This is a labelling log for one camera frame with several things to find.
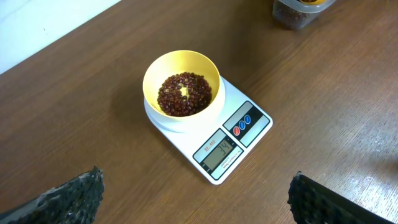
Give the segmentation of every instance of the blue button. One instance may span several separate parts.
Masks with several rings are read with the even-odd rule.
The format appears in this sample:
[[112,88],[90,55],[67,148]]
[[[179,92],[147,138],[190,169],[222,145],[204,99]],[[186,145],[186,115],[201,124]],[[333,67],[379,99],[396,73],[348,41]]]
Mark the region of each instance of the blue button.
[[244,122],[245,122],[246,124],[250,124],[251,118],[250,118],[249,115],[246,115],[246,116],[244,117]]
[[240,121],[240,122],[239,122],[239,128],[240,128],[241,130],[244,130],[244,129],[246,128],[246,124],[245,124],[243,121]]

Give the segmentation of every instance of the yellow bowl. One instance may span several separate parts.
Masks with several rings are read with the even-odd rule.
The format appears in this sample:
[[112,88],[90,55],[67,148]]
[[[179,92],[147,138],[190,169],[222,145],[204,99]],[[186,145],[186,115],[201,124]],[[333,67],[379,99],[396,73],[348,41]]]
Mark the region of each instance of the yellow bowl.
[[[185,117],[169,116],[161,110],[157,102],[159,88],[168,77],[183,72],[193,72],[205,77],[205,80],[211,87],[211,103],[207,108],[197,114]],[[222,98],[219,96],[221,95],[219,94],[221,82],[220,73],[216,65],[208,57],[190,50],[177,50],[160,56],[149,66],[145,73],[142,88],[146,101],[158,114],[174,121],[184,121],[201,118],[203,114],[211,110],[213,110],[213,114],[220,113],[224,104],[224,99],[218,100],[218,98]]]

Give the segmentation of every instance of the brown bean pile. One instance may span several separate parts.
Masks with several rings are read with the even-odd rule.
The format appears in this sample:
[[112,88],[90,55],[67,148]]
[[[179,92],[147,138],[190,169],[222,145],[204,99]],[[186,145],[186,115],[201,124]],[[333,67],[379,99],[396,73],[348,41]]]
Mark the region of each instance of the brown bean pile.
[[159,89],[157,102],[170,116],[189,116],[205,109],[211,101],[211,87],[203,75],[184,72],[168,77]]

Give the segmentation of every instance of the brown wooden surface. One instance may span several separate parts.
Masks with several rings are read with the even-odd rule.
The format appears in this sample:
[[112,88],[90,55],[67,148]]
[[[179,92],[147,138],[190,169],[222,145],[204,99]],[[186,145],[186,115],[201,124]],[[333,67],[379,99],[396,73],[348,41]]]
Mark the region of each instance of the brown wooden surface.
[[[398,222],[398,2],[338,1],[304,30],[270,0],[122,1],[0,76],[0,212],[97,165],[96,223],[293,223],[307,176]],[[221,186],[153,127],[142,79],[201,52],[274,119]]]

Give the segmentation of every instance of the white digital scale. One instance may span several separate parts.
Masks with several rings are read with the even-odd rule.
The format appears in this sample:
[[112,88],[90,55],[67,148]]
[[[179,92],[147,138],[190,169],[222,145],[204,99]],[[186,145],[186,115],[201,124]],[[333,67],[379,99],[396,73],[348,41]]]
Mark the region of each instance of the white digital scale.
[[198,132],[179,133],[158,123],[161,133],[212,183],[221,184],[268,132],[273,122],[258,105],[222,78],[225,102],[220,115]]

